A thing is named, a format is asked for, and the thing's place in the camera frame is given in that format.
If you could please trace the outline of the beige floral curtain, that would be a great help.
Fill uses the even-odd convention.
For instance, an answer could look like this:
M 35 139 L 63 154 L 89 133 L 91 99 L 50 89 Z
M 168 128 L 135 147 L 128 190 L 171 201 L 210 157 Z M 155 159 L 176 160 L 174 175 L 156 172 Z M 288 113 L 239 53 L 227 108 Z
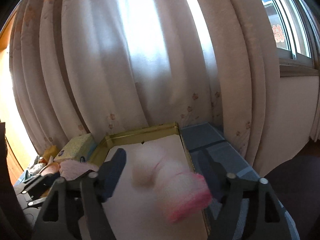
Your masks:
M 21 0 L 10 72 L 38 154 L 211 122 L 260 175 L 276 165 L 279 63 L 261 0 Z

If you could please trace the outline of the orange wooden cabinet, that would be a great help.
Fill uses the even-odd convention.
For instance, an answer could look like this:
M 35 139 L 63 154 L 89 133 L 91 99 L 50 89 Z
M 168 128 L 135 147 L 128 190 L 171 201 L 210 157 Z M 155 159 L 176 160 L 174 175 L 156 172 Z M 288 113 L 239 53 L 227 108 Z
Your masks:
M 7 163 L 12 184 L 37 156 L 18 113 L 9 70 L 9 42 L 14 19 L 15 15 L 12 15 L 1 31 L 1 122 L 5 123 Z

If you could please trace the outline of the round gold tin pink lid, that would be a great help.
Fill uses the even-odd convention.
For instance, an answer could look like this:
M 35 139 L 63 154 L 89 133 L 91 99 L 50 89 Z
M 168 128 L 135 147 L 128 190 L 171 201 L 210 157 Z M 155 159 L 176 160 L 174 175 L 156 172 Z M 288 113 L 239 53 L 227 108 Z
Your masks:
M 48 174 L 55 174 L 59 172 L 60 170 L 60 164 L 56 162 L 52 162 L 51 164 L 48 164 L 45 166 L 40 172 L 39 175 L 46 176 Z

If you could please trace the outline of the yellow patterned tissue box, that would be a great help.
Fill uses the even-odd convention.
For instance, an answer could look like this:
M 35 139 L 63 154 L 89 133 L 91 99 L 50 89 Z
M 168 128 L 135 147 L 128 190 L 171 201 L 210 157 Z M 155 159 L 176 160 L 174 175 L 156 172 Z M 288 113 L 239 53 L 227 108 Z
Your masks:
M 54 158 L 54 162 L 61 163 L 65 160 L 76 160 L 85 163 L 90 159 L 96 147 L 97 143 L 91 133 L 74 137 L 58 153 Z

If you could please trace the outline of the white pink-edged fluffy towel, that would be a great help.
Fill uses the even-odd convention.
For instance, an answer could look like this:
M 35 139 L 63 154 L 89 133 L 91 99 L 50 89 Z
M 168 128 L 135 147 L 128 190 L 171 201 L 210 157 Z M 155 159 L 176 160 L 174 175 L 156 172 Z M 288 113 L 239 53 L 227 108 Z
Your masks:
M 202 211 L 212 195 L 189 165 L 180 136 L 122 148 L 126 165 L 103 203 L 116 239 L 207 239 Z

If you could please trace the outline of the gold rectangular tin box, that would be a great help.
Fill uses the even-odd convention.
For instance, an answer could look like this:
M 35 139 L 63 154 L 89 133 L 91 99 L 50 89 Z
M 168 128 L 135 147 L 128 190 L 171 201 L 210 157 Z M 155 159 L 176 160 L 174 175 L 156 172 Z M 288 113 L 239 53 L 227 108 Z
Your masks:
M 202 211 L 178 223 L 170 223 L 159 211 L 152 189 L 132 186 L 133 161 L 147 146 L 163 148 L 172 159 L 194 171 L 175 122 L 105 136 L 93 151 L 90 163 L 101 166 L 120 147 L 127 152 L 126 165 L 114 194 L 103 203 L 104 213 L 116 239 L 207 239 L 208 226 Z

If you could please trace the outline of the window with metal frame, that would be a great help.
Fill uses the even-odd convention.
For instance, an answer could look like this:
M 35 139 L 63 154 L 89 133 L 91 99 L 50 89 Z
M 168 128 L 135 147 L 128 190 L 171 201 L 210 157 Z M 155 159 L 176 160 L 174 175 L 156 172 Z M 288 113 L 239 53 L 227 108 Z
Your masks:
M 261 0 L 273 31 L 281 77 L 319 76 L 319 22 L 303 0 Z

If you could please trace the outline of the yellow sponge block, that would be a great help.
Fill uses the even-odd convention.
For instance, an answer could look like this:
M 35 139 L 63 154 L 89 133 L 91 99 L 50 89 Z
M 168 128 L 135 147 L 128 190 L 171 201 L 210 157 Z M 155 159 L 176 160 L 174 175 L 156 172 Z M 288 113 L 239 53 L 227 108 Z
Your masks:
M 48 163 L 50 157 L 55 158 L 59 152 L 60 152 L 60 150 L 58 149 L 58 147 L 56 145 L 52 145 L 45 150 L 45 152 L 43 154 L 43 159 Z

